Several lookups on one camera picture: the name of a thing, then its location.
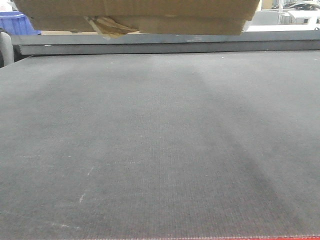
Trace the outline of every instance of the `blue plastic crate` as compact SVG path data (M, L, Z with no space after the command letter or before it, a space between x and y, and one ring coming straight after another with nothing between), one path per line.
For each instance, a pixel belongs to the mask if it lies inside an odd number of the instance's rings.
M1 11L0 28L12 35L39 35L41 31L34 30L31 22L20 11Z

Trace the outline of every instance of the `cardboard box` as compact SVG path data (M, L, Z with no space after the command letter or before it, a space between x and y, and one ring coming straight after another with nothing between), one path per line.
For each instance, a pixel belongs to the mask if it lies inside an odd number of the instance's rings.
M239 35L259 0L15 0L35 29Z

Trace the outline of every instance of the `metal frame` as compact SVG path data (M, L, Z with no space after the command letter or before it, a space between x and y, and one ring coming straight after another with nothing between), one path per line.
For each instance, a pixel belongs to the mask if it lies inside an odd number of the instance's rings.
M245 32L240 36L129 34L12 36L23 56L320 50L320 31Z

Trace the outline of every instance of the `gray surface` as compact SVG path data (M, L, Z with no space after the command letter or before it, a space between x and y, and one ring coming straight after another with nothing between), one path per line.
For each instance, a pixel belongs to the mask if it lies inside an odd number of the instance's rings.
M320 235L319 51L0 69L0 239Z

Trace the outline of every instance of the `conveyor belt surface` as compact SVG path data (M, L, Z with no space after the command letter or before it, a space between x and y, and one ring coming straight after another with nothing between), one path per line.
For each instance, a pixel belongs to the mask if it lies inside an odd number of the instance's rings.
M320 52L0 69L0 239L320 235Z

